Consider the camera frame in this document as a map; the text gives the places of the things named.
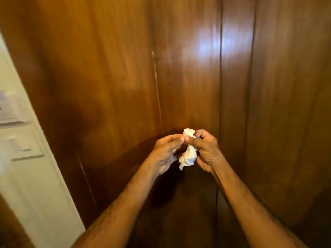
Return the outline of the person's left forearm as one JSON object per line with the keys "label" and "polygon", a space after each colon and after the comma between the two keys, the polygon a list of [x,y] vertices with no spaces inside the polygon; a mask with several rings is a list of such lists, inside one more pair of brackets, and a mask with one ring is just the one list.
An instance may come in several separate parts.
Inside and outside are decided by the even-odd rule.
{"label": "person's left forearm", "polygon": [[159,175],[159,164],[146,160],[122,193],[71,248],[125,248],[135,221]]}

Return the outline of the wooden wardrobe door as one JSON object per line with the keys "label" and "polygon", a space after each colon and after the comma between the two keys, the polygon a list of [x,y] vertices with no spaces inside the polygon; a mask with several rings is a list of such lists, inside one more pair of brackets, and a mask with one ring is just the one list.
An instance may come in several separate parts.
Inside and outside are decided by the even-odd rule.
{"label": "wooden wardrobe door", "polygon": [[331,248],[331,0],[222,0],[220,147],[310,248]]}
{"label": "wooden wardrobe door", "polygon": [[155,141],[219,135],[221,0],[0,0],[0,32],[86,228]]}

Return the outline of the white light switch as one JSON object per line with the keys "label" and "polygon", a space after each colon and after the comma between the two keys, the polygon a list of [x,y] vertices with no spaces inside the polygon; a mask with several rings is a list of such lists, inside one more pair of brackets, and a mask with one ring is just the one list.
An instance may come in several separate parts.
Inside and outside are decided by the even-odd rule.
{"label": "white light switch", "polygon": [[31,126],[3,129],[1,131],[1,140],[7,156],[12,161],[44,156]]}
{"label": "white light switch", "polygon": [[25,104],[15,91],[0,90],[0,125],[30,122]]}

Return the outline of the person's left hand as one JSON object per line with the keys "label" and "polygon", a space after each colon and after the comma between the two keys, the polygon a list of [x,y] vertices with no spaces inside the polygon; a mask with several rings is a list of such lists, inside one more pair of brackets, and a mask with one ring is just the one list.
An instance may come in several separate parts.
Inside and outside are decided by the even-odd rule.
{"label": "person's left hand", "polygon": [[183,134],[173,134],[165,136],[156,141],[155,146],[152,152],[147,157],[146,161],[152,163],[152,167],[155,169],[157,176],[164,174],[171,164],[177,161],[180,157],[183,156],[184,152],[187,149],[187,144],[184,142],[181,148],[177,150],[176,153],[170,153],[164,150],[164,145],[176,138],[184,137]]}

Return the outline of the person's right hand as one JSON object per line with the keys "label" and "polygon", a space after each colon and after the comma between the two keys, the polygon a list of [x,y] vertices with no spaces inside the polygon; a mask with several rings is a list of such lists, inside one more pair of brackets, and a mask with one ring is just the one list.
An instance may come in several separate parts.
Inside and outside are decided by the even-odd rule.
{"label": "person's right hand", "polygon": [[205,149],[198,149],[197,163],[203,170],[215,175],[215,172],[226,162],[225,157],[219,149],[217,139],[203,129],[197,130],[195,136],[206,141]]}

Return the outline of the person's right forearm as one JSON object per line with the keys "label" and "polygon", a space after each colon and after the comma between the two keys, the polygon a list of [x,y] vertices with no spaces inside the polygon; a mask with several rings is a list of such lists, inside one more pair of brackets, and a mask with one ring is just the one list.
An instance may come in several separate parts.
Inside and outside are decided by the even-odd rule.
{"label": "person's right forearm", "polygon": [[256,199],[221,153],[212,167],[251,248],[308,248]]}

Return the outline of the white tissue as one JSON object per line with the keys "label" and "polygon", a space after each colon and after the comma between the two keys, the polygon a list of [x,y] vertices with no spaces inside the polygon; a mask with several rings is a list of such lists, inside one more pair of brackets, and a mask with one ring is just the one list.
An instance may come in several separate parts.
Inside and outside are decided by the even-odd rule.
{"label": "white tissue", "polygon": [[[185,128],[183,131],[183,136],[190,136],[196,138],[195,134],[196,131],[194,129]],[[194,164],[197,158],[197,151],[198,150],[194,146],[188,145],[184,155],[180,157],[178,160],[180,163],[179,165],[180,171],[182,171],[185,166],[192,166]]]}

